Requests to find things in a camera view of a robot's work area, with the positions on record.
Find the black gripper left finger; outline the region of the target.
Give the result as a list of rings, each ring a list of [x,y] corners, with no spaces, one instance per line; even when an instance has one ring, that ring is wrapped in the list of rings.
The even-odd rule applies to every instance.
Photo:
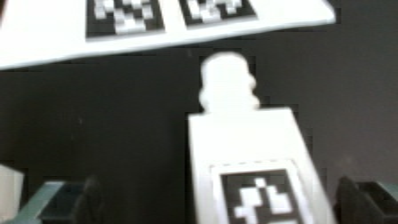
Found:
[[[98,179],[43,184],[14,218],[14,224],[105,224]]]

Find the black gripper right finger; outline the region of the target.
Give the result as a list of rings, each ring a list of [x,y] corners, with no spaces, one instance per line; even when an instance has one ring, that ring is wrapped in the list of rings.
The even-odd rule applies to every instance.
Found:
[[[338,224],[398,224],[398,184],[343,177],[334,212]]]

